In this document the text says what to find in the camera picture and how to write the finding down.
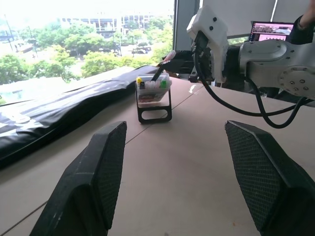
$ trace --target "pole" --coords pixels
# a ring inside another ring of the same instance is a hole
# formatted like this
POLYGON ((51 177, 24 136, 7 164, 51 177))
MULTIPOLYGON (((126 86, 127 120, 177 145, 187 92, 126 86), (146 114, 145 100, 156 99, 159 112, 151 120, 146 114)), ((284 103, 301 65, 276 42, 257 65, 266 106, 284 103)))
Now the pole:
POLYGON ((134 58, 134 43, 133 43, 133 36, 132 36, 132 57, 134 58))
POLYGON ((11 37, 12 37, 12 39, 13 39, 13 41, 14 41, 14 37, 13 37, 13 34, 12 34, 12 30, 11 30, 11 27, 10 27, 10 25, 9 25, 9 22, 8 22, 8 20, 7 20, 7 18, 6 18, 6 15, 4 15, 4 18, 5 18, 6 24, 8 25, 8 28, 9 28, 9 30, 10 30, 11 37))
POLYGON ((8 37, 8 41, 9 41, 9 44, 10 44, 10 46, 11 46, 11 50, 13 51, 12 44, 11 44, 11 41, 10 41, 10 37, 9 37, 9 35, 8 35, 8 32, 5 31, 5 33, 6 33, 6 36, 8 37))
MULTIPOLYGON (((31 35, 31 38, 33 38, 33 35, 32 35, 32 31, 31 31, 31 28, 29 26, 29 31, 30 31, 30 35, 31 35)), ((35 41, 35 44, 34 44, 34 49, 35 49, 35 53, 36 53, 36 56, 38 58, 38 54, 37 54, 37 49, 36 49, 36 45, 37 45, 37 41, 35 41)))

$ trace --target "beige table surface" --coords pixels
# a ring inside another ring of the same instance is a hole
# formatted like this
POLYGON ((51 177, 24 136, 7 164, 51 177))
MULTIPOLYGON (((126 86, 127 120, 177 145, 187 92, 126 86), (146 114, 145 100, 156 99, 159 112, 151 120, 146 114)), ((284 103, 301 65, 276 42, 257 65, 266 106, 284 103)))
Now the beige table surface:
MULTIPOLYGON (((228 119, 269 131, 286 153, 315 179, 315 110, 301 108, 286 129, 262 118, 237 114, 215 102, 204 88, 174 79, 173 119, 151 126, 137 121, 134 98, 126 99, 71 134, 0 173, 1 233, 49 198, 66 166, 101 126, 128 125, 123 177, 110 236, 258 236, 238 186, 224 124, 228 119)), ((224 100, 257 112, 253 95, 214 88, 224 100)), ((289 103, 263 99, 274 111, 289 103)), ((281 123, 288 114, 273 120, 281 123)), ((6 236, 28 235, 43 208, 6 236)))

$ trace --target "green cap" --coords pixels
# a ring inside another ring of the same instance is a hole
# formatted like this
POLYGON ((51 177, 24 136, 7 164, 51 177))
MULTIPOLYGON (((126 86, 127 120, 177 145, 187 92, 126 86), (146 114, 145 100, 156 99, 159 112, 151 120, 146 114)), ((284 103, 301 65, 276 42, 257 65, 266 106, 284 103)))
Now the green cap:
POLYGON ((165 89, 166 88, 166 80, 161 81, 160 88, 165 89))

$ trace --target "laptop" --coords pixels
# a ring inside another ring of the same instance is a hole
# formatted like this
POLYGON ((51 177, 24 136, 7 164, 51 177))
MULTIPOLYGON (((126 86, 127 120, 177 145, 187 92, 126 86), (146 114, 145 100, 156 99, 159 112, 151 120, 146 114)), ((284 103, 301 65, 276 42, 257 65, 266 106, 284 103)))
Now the laptop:
POLYGON ((294 23, 252 22, 250 42, 279 39, 285 41, 293 29, 294 23))

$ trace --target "glass window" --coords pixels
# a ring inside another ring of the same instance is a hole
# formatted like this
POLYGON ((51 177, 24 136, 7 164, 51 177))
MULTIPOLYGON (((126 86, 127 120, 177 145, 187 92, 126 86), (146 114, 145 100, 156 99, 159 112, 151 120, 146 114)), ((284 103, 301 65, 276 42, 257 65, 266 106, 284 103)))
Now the glass window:
POLYGON ((172 50, 174 1, 45 6, 16 0, 1 9, 0 105, 65 91, 82 79, 93 83, 94 75, 117 67, 155 65, 172 50))

